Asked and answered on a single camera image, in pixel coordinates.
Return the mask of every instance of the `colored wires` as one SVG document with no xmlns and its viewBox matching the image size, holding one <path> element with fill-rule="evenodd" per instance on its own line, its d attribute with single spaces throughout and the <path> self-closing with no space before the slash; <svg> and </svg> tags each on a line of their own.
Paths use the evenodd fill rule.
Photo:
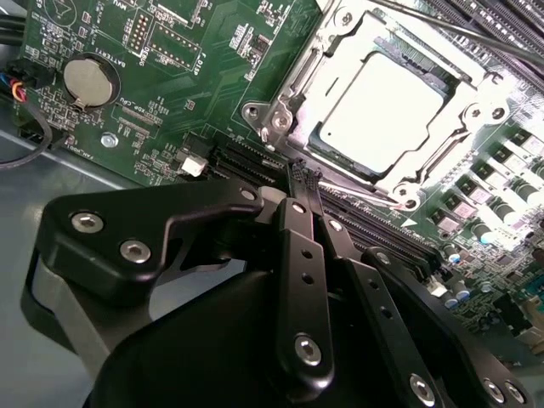
<svg viewBox="0 0 544 408">
<path fill-rule="evenodd" d="M 31 114 L 31 116 L 36 120 L 38 125 L 43 130 L 42 141 L 38 147 L 32 150 L 26 156 L 19 157 L 10 161 L 0 161 L 0 170 L 9 170 L 10 168 L 15 168 L 22 166 L 28 162 L 33 161 L 38 156 L 40 156 L 51 144 L 53 141 L 53 130 L 48 124 L 47 119 L 43 116 L 40 109 L 35 106 L 32 102 L 26 97 L 26 91 L 24 83 L 17 79 L 9 79 L 5 74 L 0 74 L 0 81 L 11 89 L 11 94 L 14 97 L 14 100 L 20 103 L 20 105 Z"/>
</svg>

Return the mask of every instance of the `black plastic bracket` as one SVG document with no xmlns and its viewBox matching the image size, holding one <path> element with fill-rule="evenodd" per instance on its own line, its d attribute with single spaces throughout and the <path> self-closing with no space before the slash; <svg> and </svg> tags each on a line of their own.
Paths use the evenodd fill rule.
<svg viewBox="0 0 544 408">
<path fill-rule="evenodd" d="M 45 207 L 36 248 L 55 274 L 106 302 L 135 305 L 150 295 L 167 267 L 169 241 L 184 241 L 198 225 L 255 216 L 262 207 L 258 192 L 236 179 L 71 195 Z M 98 216 L 103 229 L 76 230 L 72 219 L 78 213 Z M 149 259 L 125 259 L 120 246 L 130 240 L 143 242 Z"/>
<path fill-rule="evenodd" d="M 280 262 L 275 353 L 290 400 L 315 399 L 334 377 L 323 248 L 314 241 L 313 213 L 299 200 L 278 207 Z"/>
<path fill-rule="evenodd" d="M 367 248 L 362 260 L 379 270 L 401 314 L 409 319 L 412 338 L 426 351 L 426 360 L 434 363 L 433 374 L 442 377 L 458 406 L 531 406 L 523 385 L 399 261 L 377 247 Z M 520 397 L 514 397 L 512 385 Z"/>
<path fill-rule="evenodd" d="M 380 347 L 399 406 L 444 406 L 380 273 L 359 261 L 361 252 L 355 249 L 348 231 L 338 221 L 325 216 L 320 220 L 320 227 L 324 231 L 324 246 L 338 272 L 346 275 L 344 286 L 361 306 L 367 326 Z M 419 392 L 413 389 L 414 384 Z"/>
</svg>

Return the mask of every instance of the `screw hole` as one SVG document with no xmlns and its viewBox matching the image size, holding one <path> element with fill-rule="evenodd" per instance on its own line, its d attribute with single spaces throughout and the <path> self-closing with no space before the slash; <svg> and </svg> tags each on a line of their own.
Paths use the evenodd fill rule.
<svg viewBox="0 0 544 408">
<path fill-rule="evenodd" d="M 493 113 L 491 113 L 491 116 L 493 117 L 493 119 L 497 121 L 499 119 L 502 119 L 505 114 L 506 114 L 506 111 L 504 109 L 496 108 L 495 110 L 493 110 Z"/>
<path fill-rule="evenodd" d="M 385 308 L 382 306 L 382 307 L 380 308 L 380 311 L 382 312 L 383 317 L 385 317 L 386 319 L 390 319 L 390 320 L 393 319 L 393 314 L 392 314 L 388 309 L 385 309 Z"/>
<path fill-rule="evenodd" d="M 307 285 L 313 285 L 314 284 L 314 278 L 312 278 L 310 275 L 308 274 L 303 274 L 303 281 L 305 284 Z"/>
</svg>

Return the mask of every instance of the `green circuit board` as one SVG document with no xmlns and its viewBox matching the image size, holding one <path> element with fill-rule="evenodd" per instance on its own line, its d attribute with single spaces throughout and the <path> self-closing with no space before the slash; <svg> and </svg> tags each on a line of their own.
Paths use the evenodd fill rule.
<svg viewBox="0 0 544 408">
<path fill-rule="evenodd" d="M 425 3 L 415 3 L 428 10 Z M 248 174 L 253 170 L 245 167 L 244 154 L 280 167 L 282 157 L 265 149 L 261 138 L 242 119 L 241 107 L 248 101 L 274 98 L 321 17 L 314 0 L 36 0 L 29 7 L 21 57 L 53 67 L 59 75 L 51 86 L 28 90 L 28 97 L 54 128 L 70 135 L 66 149 L 138 184 L 180 181 L 176 155 L 191 138 L 213 143 L 227 139 L 243 145 L 246 151 L 236 160 Z M 471 55 L 473 45 L 464 42 L 460 48 Z M 393 38 L 382 39 L 380 47 L 384 46 L 415 69 L 433 73 L 447 88 L 447 76 L 415 49 Z M 66 61 L 81 53 L 97 54 L 115 67 L 120 93 L 113 104 L 84 112 L 71 106 L 60 73 Z M 487 70 L 509 75 L 492 58 L 479 63 Z M 437 249 L 454 244 L 467 253 L 461 263 L 449 266 L 472 291 L 471 300 L 460 304 L 456 314 L 474 330 L 479 318 L 503 293 L 510 292 L 520 301 L 534 295 L 531 285 L 541 269 L 531 253 L 544 248 L 541 209 L 534 207 L 523 213 L 513 232 L 518 241 L 512 247 L 481 244 L 470 229 L 475 218 L 452 216 L 459 222 L 458 228 L 444 231 L 432 216 L 438 210 L 449 211 L 445 208 L 447 198 L 458 194 L 457 182 L 475 163 L 487 162 L 528 123 L 539 122 L 543 98 L 527 82 L 519 81 L 508 105 L 509 118 L 501 125 L 484 127 L 467 160 L 421 191 L 422 205 L 415 212 L 374 207 L 342 196 L 403 236 Z M 115 149 L 103 146 L 104 133 L 118 137 Z M 544 130 L 538 138 L 544 140 L 543 134 Z M 538 154 L 524 160 L 530 171 L 544 166 Z M 266 175 L 259 176 L 266 182 Z M 522 178 L 518 173 L 506 186 Z M 544 181 L 538 188 L 544 190 Z M 530 239 L 520 238 L 526 235 Z M 491 292 L 481 291 L 484 282 L 491 283 Z"/>
<path fill-rule="evenodd" d="M 79 53 L 110 61 L 121 79 L 113 105 L 75 112 L 61 81 L 30 98 L 71 135 L 71 151 L 139 184 L 168 184 L 190 133 L 252 143 L 241 104 L 274 96 L 319 17 L 314 0 L 39 0 L 21 56 L 58 71 Z M 118 135 L 113 150 L 105 131 Z"/>
</svg>

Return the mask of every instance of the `capacitor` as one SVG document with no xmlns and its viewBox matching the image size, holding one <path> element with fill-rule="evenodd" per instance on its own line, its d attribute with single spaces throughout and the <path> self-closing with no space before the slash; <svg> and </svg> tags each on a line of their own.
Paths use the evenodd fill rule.
<svg viewBox="0 0 544 408">
<path fill-rule="evenodd" d="M 514 225 L 519 221 L 519 214 L 508 204 L 501 203 L 493 209 L 493 212 L 506 225 Z"/>
<path fill-rule="evenodd" d="M 491 282 L 482 282 L 480 286 L 480 291 L 482 291 L 482 293 L 489 293 L 493 291 L 493 286 L 491 285 Z"/>
<path fill-rule="evenodd" d="M 491 326 L 490 326 L 490 322 L 489 320 L 487 319 L 487 317 L 485 316 L 482 316 L 478 319 L 478 328 L 482 331 L 482 332 L 487 332 Z"/>
<path fill-rule="evenodd" d="M 498 325 L 499 323 L 501 323 L 501 316 L 499 315 L 499 313 L 496 311 L 496 310 L 491 310 L 488 314 L 487 314 L 487 319 L 489 320 L 489 322 L 494 326 L 494 325 Z"/>
<path fill-rule="evenodd" d="M 451 293 L 450 291 L 442 295 L 440 299 L 442 300 L 442 302 L 444 302 L 444 306 L 448 309 L 453 309 L 459 304 L 459 301 L 453 296 L 453 293 Z"/>
<path fill-rule="evenodd" d="M 465 282 L 459 280 L 458 282 L 451 285 L 451 291 L 459 301 L 467 300 L 470 298 L 470 291 L 465 286 Z"/>
<path fill-rule="evenodd" d="M 519 185 L 515 192 L 530 206 L 537 206 L 543 202 L 542 193 L 530 184 Z"/>
<path fill-rule="evenodd" d="M 461 262 L 461 254 L 457 251 L 457 248 L 453 244 L 448 244 L 442 248 L 448 261 L 452 264 L 459 264 Z"/>
<path fill-rule="evenodd" d="M 495 232 L 493 232 L 487 225 L 480 223 L 475 224 L 472 229 L 472 233 L 476 236 L 478 241 L 487 245 L 495 241 Z"/>
</svg>

